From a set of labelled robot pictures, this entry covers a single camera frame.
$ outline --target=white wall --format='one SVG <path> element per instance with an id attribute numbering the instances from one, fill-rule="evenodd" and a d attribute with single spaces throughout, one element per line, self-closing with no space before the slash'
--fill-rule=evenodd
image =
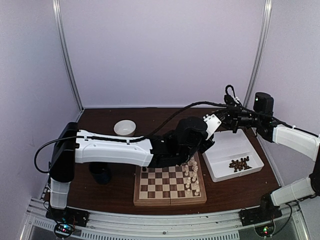
<path id="1" fill-rule="evenodd" d="M 320 134 L 320 1 L 273 1 L 270 29 L 254 92 L 274 97 L 275 117 Z M 308 176 L 314 163 L 287 147 L 267 145 L 284 184 Z M 301 203 L 319 240 L 319 197 Z"/>
<path id="2" fill-rule="evenodd" d="M 34 167 L 35 151 L 57 138 L 78 108 L 51 0 L 1 1 L 0 33 L 0 238 L 13 240 L 47 178 Z M 42 169 L 51 150 L 39 156 Z"/>
<path id="3" fill-rule="evenodd" d="M 263 0 L 61 0 L 74 77 L 85 107 L 244 100 Z"/>

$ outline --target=robotic arm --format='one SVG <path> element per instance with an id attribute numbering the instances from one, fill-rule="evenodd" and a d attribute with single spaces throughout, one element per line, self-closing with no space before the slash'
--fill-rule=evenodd
<path id="1" fill-rule="evenodd" d="M 197 151 L 204 153 L 213 146 L 214 132 L 219 126 L 234 133 L 241 127 L 256 128 L 264 140 L 292 148 L 315 162 L 310 176 L 262 196 L 260 207 L 241 211 L 244 226 L 281 216 L 279 206 L 282 204 L 320 196 L 320 139 L 275 121 L 274 100 L 269 94 L 256 93 L 254 111 L 242 107 L 230 95 L 224 100 L 227 107 L 216 114 L 203 119 L 182 119 L 175 130 L 143 139 L 91 133 L 78 130 L 74 122 L 69 123 L 59 138 L 70 139 L 58 141 L 53 150 L 49 168 L 50 208 L 61 211 L 66 208 L 75 163 L 126 163 L 151 168 L 181 165 Z"/>

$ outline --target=dark chessboard square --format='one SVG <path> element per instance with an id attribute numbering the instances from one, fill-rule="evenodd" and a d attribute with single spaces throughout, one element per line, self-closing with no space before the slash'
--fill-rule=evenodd
<path id="1" fill-rule="evenodd" d="M 148 191 L 148 185 L 141 185 L 140 186 L 140 191 L 141 192 L 147 192 Z"/>
<path id="2" fill-rule="evenodd" d="M 155 185 L 156 184 L 156 180 L 154 178 L 148 179 L 148 184 L 149 185 Z"/>
<path id="3" fill-rule="evenodd" d="M 186 196 L 185 191 L 178 191 L 178 198 L 184 198 Z"/>
<path id="4" fill-rule="evenodd" d="M 155 173 L 155 178 L 156 179 L 161 179 L 162 178 L 162 172 L 156 172 Z"/>
<path id="5" fill-rule="evenodd" d="M 147 179 L 148 178 L 148 173 L 147 172 L 141 173 L 141 178 L 142 179 Z"/>
<path id="6" fill-rule="evenodd" d="M 184 184 L 184 179 L 183 178 L 177 178 L 176 179 L 176 184 Z"/>
<path id="7" fill-rule="evenodd" d="M 171 179 L 176 178 L 176 173 L 175 172 L 169 172 L 169 178 L 171 178 Z"/>
<path id="8" fill-rule="evenodd" d="M 170 185 L 170 191 L 177 191 L 177 185 Z"/>
<path id="9" fill-rule="evenodd" d="M 155 191 L 162 191 L 162 185 L 155 185 Z"/>
<path id="10" fill-rule="evenodd" d="M 163 198 L 170 198 L 170 192 L 169 191 L 163 191 L 162 192 L 162 197 Z"/>
<path id="11" fill-rule="evenodd" d="M 148 199 L 155 199 L 156 192 L 155 191 L 148 191 Z"/>
<path id="12" fill-rule="evenodd" d="M 170 184 L 169 178 L 163 178 L 162 184 Z"/>

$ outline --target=white bowl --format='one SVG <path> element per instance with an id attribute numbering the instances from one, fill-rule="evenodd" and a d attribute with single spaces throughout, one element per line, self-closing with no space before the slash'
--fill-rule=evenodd
<path id="1" fill-rule="evenodd" d="M 113 130 L 118 136 L 132 137 L 136 131 L 136 124 L 131 120 L 122 120 L 114 125 Z"/>

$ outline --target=chessboard frame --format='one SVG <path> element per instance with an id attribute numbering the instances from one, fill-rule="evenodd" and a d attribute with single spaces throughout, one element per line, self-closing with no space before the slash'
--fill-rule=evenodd
<path id="1" fill-rule="evenodd" d="M 140 176 L 142 167 L 136 166 L 135 180 L 134 180 L 134 194 L 133 203 L 135 206 L 141 207 L 155 207 L 155 206 L 183 206 L 204 204 L 207 201 L 207 194 L 205 189 L 202 168 L 199 160 L 198 153 L 194 154 L 194 160 L 197 162 L 198 171 L 197 179 L 199 181 L 200 196 L 197 197 L 182 197 L 182 198 L 154 198 L 154 199 L 140 199 Z"/>

